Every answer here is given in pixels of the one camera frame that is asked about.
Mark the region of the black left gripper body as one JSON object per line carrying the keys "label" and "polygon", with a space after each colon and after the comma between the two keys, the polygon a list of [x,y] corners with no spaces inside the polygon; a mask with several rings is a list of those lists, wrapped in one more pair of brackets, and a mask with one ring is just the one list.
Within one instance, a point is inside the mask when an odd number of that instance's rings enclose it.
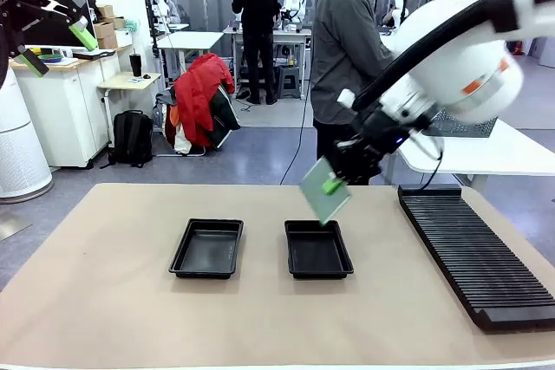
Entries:
{"label": "black left gripper body", "polygon": [[1,0],[1,80],[9,69],[10,45],[25,45],[24,32],[39,17],[42,0]]}

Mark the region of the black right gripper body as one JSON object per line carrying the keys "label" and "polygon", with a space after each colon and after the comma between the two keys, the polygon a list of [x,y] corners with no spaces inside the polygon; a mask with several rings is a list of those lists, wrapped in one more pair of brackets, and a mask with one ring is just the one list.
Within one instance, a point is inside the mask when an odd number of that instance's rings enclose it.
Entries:
{"label": "black right gripper body", "polygon": [[411,126],[378,109],[364,120],[357,117],[353,129],[348,139],[334,143],[332,169],[350,185],[366,185],[381,172],[382,159],[409,138]]}

